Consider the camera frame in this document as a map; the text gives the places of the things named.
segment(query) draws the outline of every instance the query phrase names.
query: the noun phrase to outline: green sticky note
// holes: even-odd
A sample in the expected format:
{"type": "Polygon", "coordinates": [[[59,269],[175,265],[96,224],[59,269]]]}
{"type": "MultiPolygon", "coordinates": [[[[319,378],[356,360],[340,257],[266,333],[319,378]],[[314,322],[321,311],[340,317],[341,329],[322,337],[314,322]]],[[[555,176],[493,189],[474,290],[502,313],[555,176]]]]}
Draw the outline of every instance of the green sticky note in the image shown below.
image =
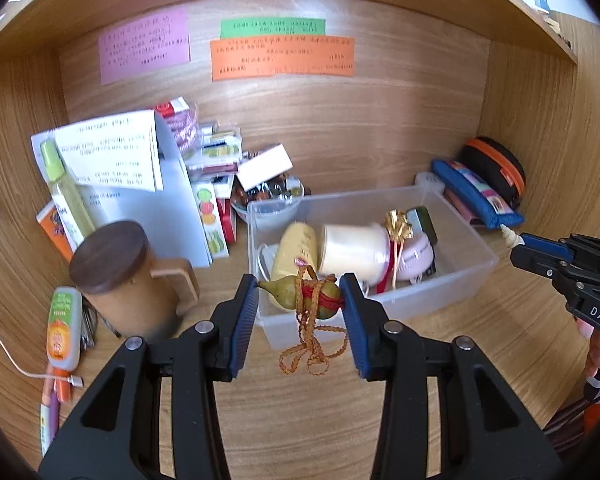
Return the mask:
{"type": "Polygon", "coordinates": [[[324,36],[326,20],[313,18],[237,18],[222,20],[220,38],[244,38],[246,36],[268,36],[272,34],[311,34],[324,36]]]}

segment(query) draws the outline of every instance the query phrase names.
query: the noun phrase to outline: blue pouch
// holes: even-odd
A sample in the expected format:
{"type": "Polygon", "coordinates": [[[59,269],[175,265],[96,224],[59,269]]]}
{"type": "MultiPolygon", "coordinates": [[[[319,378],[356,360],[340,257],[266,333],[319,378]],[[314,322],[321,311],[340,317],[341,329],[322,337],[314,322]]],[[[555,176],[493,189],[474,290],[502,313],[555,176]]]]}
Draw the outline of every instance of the blue pouch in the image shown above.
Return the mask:
{"type": "Polygon", "coordinates": [[[431,171],[484,222],[487,229],[497,229],[500,224],[513,227],[525,221],[489,184],[459,162],[433,160],[431,171]]]}

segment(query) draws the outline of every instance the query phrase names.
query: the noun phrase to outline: black pouch with orange zipper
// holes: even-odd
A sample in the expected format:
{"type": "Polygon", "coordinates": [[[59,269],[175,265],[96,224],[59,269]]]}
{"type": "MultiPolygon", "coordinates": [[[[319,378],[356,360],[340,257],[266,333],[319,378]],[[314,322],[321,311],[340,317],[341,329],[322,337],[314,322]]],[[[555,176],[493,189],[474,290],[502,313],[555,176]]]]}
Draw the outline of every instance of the black pouch with orange zipper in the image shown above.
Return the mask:
{"type": "Polygon", "coordinates": [[[525,192],[525,170],[502,144],[489,137],[475,137],[462,147],[458,161],[493,187],[512,209],[525,192]]]}

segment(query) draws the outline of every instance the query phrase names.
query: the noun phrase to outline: wooden lid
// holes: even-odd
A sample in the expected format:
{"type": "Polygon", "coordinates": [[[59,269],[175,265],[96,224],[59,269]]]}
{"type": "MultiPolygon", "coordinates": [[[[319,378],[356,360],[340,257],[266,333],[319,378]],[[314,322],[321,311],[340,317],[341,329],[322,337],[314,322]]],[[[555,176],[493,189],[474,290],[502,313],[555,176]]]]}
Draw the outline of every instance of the wooden lid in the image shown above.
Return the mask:
{"type": "Polygon", "coordinates": [[[84,294],[104,294],[131,279],[144,263],[149,240],[130,220],[105,225],[75,251],[69,275],[84,294]]]}

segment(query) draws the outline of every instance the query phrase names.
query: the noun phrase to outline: brown mug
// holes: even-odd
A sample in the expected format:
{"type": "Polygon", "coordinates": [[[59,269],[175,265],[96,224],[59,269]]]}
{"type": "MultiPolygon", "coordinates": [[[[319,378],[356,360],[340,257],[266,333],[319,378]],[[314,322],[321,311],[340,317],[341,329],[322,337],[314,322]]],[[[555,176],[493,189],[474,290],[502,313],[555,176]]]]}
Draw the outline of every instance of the brown mug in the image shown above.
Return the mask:
{"type": "Polygon", "coordinates": [[[129,220],[89,235],[75,251],[69,275],[115,330],[148,341],[173,335],[200,295],[189,261],[156,259],[142,226],[129,220]]]}

